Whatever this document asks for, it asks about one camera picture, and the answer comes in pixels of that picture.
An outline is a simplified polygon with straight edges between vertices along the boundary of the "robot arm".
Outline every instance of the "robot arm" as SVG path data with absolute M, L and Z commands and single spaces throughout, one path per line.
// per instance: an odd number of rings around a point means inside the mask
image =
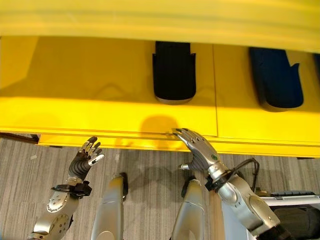
M 280 225 L 280 220 L 269 206 L 258 197 L 248 183 L 221 163 L 217 151 L 200 134 L 186 128 L 173 133 L 193 153 L 193 161 L 180 169 L 207 170 L 206 187 L 215 190 L 221 200 L 229 205 L 242 225 L 258 240 L 293 240 Z
M 73 222 L 79 199 L 91 193 L 85 178 L 90 168 L 104 157 L 99 149 L 100 142 L 94 145 L 95 141 L 97 137 L 89 138 L 76 154 L 69 166 L 66 183 L 52 188 L 54 193 L 46 211 L 36 222 L 28 240 L 60 240 L 66 234 Z

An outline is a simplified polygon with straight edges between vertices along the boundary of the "yellow surface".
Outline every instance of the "yellow surface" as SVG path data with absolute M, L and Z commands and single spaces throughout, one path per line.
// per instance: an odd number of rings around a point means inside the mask
M 44 134 L 40 145 L 80 147 L 90 136 L 58 136 Z M 184 143 L 174 136 L 166 139 L 138 139 L 123 137 L 99 137 L 103 148 L 163 150 L 188 152 Z M 250 143 L 232 139 L 208 138 L 213 147 L 222 154 L 269 155 L 291 157 L 320 157 L 318 145 L 293 145 L 281 143 Z
M 19 45 L 24 47 L 17 51 Z M 0 130 L 108 136 L 165 134 L 188 126 L 216 136 L 212 45 L 191 44 L 197 92 L 176 106 L 155 99 L 154 45 L 109 38 L 3 37 L 1 62 L 7 64 L 1 65 Z
M 287 51 L 292 65 L 300 63 L 303 105 L 268 112 L 260 107 L 255 94 L 248 49 L 214 45 L 213 52 L 220 138 L 301 141 L 320 146 L 320 80 L 310 53 Z
M 320 52 L 318 0 L 0 0 L 0 36 L 86 36 Z
M 320 157 L 320 81 L 310 53 L 287 52 L 300 63 L 303 105 L 268 112 L 246 47 L 195 43 L 191 51 L 197 93 L 170 106 L 154 97 L 152 41 L 3 37 L 0 131 L 42 134 L 41 145 L 98 136 L 106 148 L 187 151 L 171 135 L 187 127 L 220 153 Z

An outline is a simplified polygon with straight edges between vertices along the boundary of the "gray carpet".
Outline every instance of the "gray carpet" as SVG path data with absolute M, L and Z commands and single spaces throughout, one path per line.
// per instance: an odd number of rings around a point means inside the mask
M 0 227 L 3 240 L 25 240 L 45 211 L 52 192 L 62 184 L 77 148 L 53 148 L 0 140 Z M 111 178 L 127 172 L 129 194 L 124 202 L 125 240 L 168 240 L 179 210 L 187 172 L 177 166 L 192 159 L 190 153 L 104 149 L 105 159 L 89 172 L 93 190 L 84 197 L 65 240 L 89 240 L 97 206 Z M 228 167 L 252 157 L 221 155 Z M 257 186 L 267 191 L 311 190 L 320 193 L 320 161 L 293 157 L 255 156 L 261 171 Z M 252 180 L 252 166 L 244 168 Z M 197 173 L 202 183 L 204 177 Z M 203 191 L 206 210 L 209 194 Z M 205 239 L 210 239 L 206 214 Z

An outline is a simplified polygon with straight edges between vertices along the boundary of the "black cable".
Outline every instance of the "black cable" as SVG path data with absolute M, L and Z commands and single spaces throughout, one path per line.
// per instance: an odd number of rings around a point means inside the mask
M 230 174 L 227 182 L 239 171 L 240 168 L 244 167 L 245 165 L 247 165 L 249 163 L 254 164 L 253 181 L 252 181 L 252 186 L 251 186 L 251 190 L 254 192 L 256 189 L 256 183 L 257 183 L 258 173 L 259 173 L 259 169 L 260 169 L 260 163 L 257 160 L 255 160 L 254 158 L 249 158 L 249 159 L 241 162 L 240 164 L 238 164 L 236 167 L 234 167 L 231 171 L 231 174 Z

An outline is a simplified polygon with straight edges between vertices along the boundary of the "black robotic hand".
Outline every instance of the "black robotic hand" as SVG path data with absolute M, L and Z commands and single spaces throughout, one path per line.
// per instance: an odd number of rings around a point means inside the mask
M 76 154 L 69 166 L 68 176 L 85 180 L 90 168 L 98 161 L 104 158 L 99 148 L 100 142 L 94 145 L 98 140 L 96 136 L 90 137 Z

